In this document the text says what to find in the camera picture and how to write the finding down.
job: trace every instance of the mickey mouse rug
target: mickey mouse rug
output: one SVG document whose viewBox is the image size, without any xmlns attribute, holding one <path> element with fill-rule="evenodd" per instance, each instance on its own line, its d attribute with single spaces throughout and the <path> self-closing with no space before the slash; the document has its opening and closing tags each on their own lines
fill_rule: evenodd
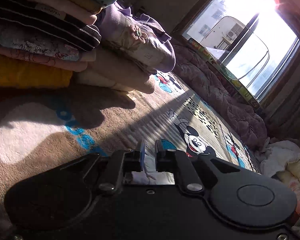
<svg viewBox="0 0 300 240">
<path fill-rule="evenodd" d="M 16 182 L 98 152 L 111 155 L 146 141 L 189 158 L 212 154 L 258 172 L 255 157 L 223 119 L 172 73 L 152 76 L 153 94 L 72 85 L 0 103 L 0 234 L 8 232 L 3 200 Z"/>
</svg>

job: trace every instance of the metal screw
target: metal screw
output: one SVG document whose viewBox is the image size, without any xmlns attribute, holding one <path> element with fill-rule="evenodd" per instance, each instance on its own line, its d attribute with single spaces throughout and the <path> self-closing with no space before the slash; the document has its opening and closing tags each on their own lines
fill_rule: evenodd
<svg viewBox="0 0 300 240">
<path fill-rule="evenodd" d="M 114 185 L 112 185 L 111 183 L 101 183 L 99 185 L 99 189 L 101 189 L 102 191 L 112 191 L 114 190 Z"/>
<path fill-rule="evenodd" d="M 288 236 L 286 234 L 280 234 L 277 240 L 288 240 Z"/>
<path fill-rule="evenodd" d="M 147 192 L 147 194 L 150 194 L 150 195 L 155 193 L 153 189 L 148 189 L 146 192 Z"/>
<path fill-rule="evenodd" d="M 202 185 L 198 184 L 198 183 L 191 183 L 187 185 L 187 189 L 190 191 L 200 191 L 202 190 Z"/>
</svg>

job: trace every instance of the circular cap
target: circular cap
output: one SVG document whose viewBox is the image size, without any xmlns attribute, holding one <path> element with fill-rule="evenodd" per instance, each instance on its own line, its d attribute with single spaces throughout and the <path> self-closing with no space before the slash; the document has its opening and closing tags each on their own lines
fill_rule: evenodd
<svg viewBox="0 0 300 240">
<path fill-rule="evenodd" d="M 203 187 L 198 183 L 191 183 L 187 185 L 187 189 L 190 191 L 200 191 L 203 189 Z"/>
<path fill-rule="evenodd" d="M 265 206 L 274 199 L 274 193 L 261 185 L 246 185 L 237 190 L 239 200 L 251 206 Z"/>
</svg>

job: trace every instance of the pink comforter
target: pink comforter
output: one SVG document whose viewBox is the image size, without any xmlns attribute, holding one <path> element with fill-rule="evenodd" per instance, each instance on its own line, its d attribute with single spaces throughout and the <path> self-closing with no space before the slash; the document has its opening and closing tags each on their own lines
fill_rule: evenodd
<svg viewBox="0 0 300 240">
<path fill-rule="evenodd" d="M 183 46 L 173 47 L 176 55 L 173 73 L 208 102 L 251 150 L 262 147 L 267 138 L 263 119 L 251 106 L 238 103 L 232 98 L 198 54 Z"/>
</svg>

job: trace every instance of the window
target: window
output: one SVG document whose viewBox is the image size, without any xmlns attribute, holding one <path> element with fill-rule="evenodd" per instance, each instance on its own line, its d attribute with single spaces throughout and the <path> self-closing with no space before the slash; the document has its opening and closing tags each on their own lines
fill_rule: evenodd
<svg viewBox="0 0 300 240">
<path fill-rule="evenodd" d="M 199 31 L 199 33 L 205 37 L 207 36 L 207 34 L 209 33 L 209 31 L 211 31 L 211 28 L 208 25 L 203 25 L 203 27 L 201 28 L 201 30 Z"/>
<path fill-rule="evenodd" d="M 221 41 L 221 43 L 217 46 L 217 49 L 226 50 L 230 44 L 225 40 Z"/>
<path fill-rule="evenodd" d="M 219 20 L 223 15 L 223 12 L 221 10 L 216 10 L 216 12 L 212 15 L 213 19 Z"/>
<path fill-rule="evenodd" d="M 236 24 L 232 27 L 231 31 L 232 31 L 236 36 L 238 36 L 238 35 L 240 34 L 240 32 L 243 31 L 243 28 L 242 28 L 239 24 L 236 23 Z"/>
<path fill-rule="evenodd" d="M 207 48 L 229 50 L 214 56 L 260 101 L 300 45 L 276 7 L 275 0 L 212 0 L 182 35 Z M 204 25 L 211 30 L 202 38 Z"/>
</svg>

